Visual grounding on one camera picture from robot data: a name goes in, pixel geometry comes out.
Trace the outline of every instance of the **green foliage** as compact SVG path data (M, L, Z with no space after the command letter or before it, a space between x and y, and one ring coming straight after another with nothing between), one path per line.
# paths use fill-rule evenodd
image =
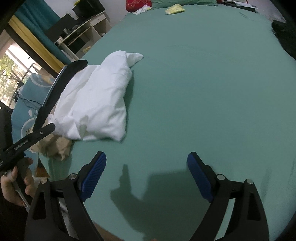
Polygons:
M25 72L13 62L8 55L0 59L0 99L12 97L16 89L16 81L21 80Z

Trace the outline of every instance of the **teal curtain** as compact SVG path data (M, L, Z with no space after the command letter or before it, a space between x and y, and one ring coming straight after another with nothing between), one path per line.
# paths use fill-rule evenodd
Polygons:
M16 11L15 16L35 35L57 59L64 64L71 61L44 34L60 17L43 0L26 0Z

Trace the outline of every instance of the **human hand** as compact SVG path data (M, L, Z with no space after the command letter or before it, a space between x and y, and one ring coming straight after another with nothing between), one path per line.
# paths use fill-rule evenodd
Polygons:
M25 158L26 159L26 164L29 166L33 163L33 160L31 158ZM15 181L17 178L17 166L15 166L13 168L13 170L11 171L11 177L9 177L7 174L3 175L1 177L1 189L2 189L2 193L4 198L13 203L16 204L18 206L24 206L24 202L23 200L20 198L20 196L18 195L18 193L15 191L13 185L12 185L12 181ZM26 170L26 177L24 179L24 183L26 184L26 189L25 189L25 193L31 197L34 197L35 192L36 192L36 188L34 185L34 179L32 177L32 173L30 168L27 168Z

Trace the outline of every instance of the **white packet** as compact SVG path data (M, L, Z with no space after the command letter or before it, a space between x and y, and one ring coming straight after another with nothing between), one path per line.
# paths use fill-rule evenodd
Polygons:
M139 15L142 12L146 12L148 10L152 9L152 7L148 6L148 5L144 5L143 7L141 7L139 10L135 11L133 14L134 15Z

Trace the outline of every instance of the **folded white garment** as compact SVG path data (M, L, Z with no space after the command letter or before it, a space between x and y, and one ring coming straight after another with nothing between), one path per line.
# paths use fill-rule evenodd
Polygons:
M130 67L141 60L139 53L116 51L101 65L78 72L62 92L53 115L54 134L85 141L110 137L121 141L126 134L123 97L132 77Z

